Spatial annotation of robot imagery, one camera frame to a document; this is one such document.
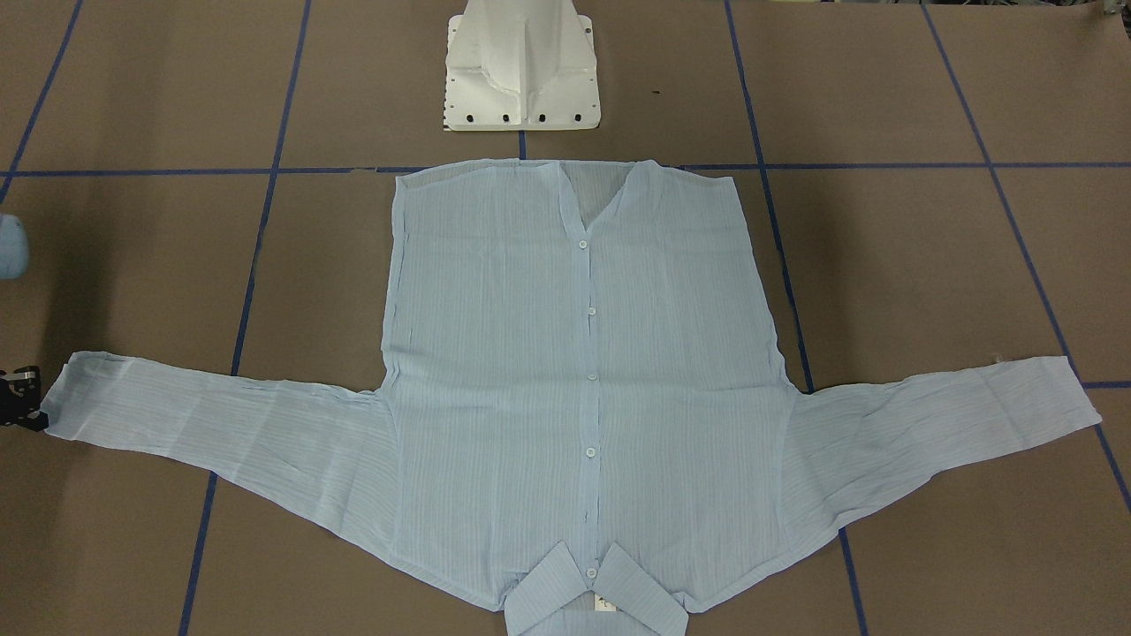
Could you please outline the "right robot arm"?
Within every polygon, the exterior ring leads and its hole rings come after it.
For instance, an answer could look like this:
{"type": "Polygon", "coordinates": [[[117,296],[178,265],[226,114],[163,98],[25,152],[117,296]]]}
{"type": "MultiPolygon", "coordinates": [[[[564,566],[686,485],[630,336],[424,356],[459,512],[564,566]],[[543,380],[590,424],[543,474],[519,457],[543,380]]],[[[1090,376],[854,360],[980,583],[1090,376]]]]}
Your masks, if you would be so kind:
{"type": "MultiPolygon", "coordinates": [[[[1,278],[21,277],[29,264],[29,246],[23,222],[3,214],[1,220],[1,278]]],[[[43,377],[37,366],[1,370],[1,426],[45,431],[49,416],[42,412],[43,377]]]]}

